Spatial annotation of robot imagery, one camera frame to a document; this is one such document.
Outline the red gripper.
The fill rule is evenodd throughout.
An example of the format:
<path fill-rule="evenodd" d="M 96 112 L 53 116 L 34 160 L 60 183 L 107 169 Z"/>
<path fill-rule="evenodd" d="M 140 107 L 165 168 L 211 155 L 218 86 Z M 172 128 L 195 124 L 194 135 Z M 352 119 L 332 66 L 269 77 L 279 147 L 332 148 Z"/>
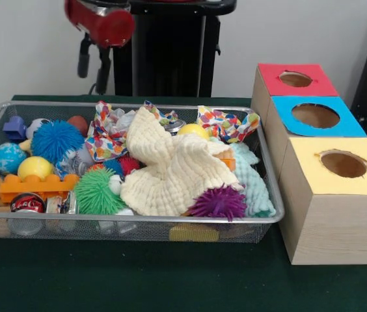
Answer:
<path fill-rule="evenodd" d="M 96 79 L 96 92 L 105 94 L 111 68 L 110 49 L 122 47 L 132 37 L 135 21 L 129 1 L 78 1 L 64 2 L 64 11 L 69 22 L 85 32 L 80 43 L 77 75 L 87 78 L 89 67 L 89 47 L 91 41 L 100 46 L 101 66 Z"/>

